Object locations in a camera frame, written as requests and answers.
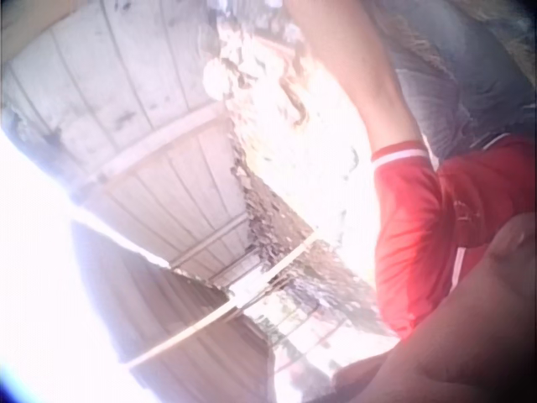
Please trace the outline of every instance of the skin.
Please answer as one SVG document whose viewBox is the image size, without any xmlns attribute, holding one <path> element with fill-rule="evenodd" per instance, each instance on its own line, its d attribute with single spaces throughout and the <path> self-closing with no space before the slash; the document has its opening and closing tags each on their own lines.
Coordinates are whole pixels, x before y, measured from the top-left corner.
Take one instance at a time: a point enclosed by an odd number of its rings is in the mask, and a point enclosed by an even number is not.
<svg viewBox="0 0 537 403">
<path fill-rule="evenodd" d="M 315 55 L 339 81 L 368 131 L 372 152 L 422 142 L 388 54 L 358 0 L 286 0 Z"/>
<path fill-rule="evenodd" d="M 286 0 L 285 5 L 360 112 L 372 152 L 421 142 L 361 2 Z M 482 262 L 408 340 L 373 363 L 343 369 L 335 379 L 339 393 L 318 401 L 349 401 L 350 393 L 359 394 L 353 401 L 361 403 L 493 401 L 534 364 L 534 302 L 533 214 L 514 218 L 497 234 Z"/>
<path fill-rule="evenodd" d="M 534 393 L 535 220 L 532 213 L 508 222 L 473 272 L 407 340 L 384 357 L 344 368 L 336 393 L 316 402 L 534 401 L 534 394 L 514 392 L 529 379 Z M 373 362 L 379 370 L 372 377 Z"/>
</svg>

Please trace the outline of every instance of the red jersey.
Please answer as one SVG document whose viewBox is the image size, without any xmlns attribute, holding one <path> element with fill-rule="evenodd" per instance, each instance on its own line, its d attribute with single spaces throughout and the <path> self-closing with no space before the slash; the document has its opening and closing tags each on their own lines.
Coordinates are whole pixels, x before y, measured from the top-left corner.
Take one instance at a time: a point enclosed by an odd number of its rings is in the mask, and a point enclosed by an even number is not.
<svg viewBox="0 0 537 403">
<path fill-rule="evenodd" d="M 375 252 L 384 321 L 407 337 L 479 262 L 512 217 L 535 211 L 534 144 L 497 139 L 435 172 L 423 144 L 373 155 L 381 231 Z"/>
</svg>

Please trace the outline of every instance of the person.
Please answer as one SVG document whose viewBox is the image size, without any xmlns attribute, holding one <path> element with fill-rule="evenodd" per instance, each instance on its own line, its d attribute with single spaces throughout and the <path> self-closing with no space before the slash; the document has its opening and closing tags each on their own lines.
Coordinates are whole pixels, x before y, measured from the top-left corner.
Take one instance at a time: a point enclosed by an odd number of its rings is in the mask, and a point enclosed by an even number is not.
<svg viewBox="0 0 537 403">
<path fill-rule="evenodd" d="M 535 219 L 510 220 L 412 335 L 343 369 L 315 403 L 535 401 Z"/>
<path fill-rule="evenodd" d="M 534 89 L 493 35 L 450 2 L 378 0 L 430 41 L 448 74 L 379 33 L 365 1 L 285 5 L 365 123 L 381 216 L 378 306 L 407 338 L 509 219 L 534 212 Z"/>
</svg>

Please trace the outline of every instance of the gray shorts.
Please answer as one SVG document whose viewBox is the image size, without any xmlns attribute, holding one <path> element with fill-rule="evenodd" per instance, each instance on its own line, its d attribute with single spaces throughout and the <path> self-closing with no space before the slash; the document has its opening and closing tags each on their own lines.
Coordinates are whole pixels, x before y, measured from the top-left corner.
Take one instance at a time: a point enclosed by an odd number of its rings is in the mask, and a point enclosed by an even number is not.
<svg viewBox="0 0 537 403">
<path fill-rule="evenodd" d="M 385 38 L 406 102 L 440 161 L 501 133 L 534 138 L 535 89 L 483 23 L 448 0 L 375 1 L 404 17 L 450 72 Z"/>
</svg>

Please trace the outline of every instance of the sunlight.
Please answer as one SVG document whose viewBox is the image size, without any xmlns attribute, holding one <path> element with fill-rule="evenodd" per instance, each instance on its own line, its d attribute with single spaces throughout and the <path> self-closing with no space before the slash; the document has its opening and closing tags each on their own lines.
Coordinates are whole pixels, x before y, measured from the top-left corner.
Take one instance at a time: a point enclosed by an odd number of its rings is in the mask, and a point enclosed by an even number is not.
<svg viewBox="0 0 537 403">
<path fill-rule="evenodd" d="M 0 357 L 12 388 L 54 403 L 157 401 L 119 365 L 86 298 L 66 194 L 4 133 L 0 161 Z"/>
</svg>

